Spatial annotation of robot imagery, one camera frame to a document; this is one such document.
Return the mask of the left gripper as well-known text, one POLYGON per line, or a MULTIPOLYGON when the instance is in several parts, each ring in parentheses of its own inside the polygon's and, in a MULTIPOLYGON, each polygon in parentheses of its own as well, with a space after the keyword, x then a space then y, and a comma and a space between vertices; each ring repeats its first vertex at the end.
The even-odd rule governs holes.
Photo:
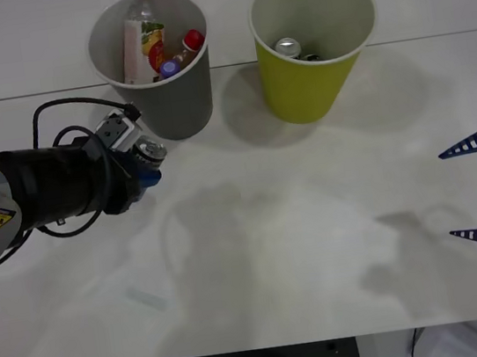
POLYGON ((124 214, 143 197, 143 189, 158 184, 161 161, 141 154, 107 151, 111 165, 111 186, 104 213, 124 214))

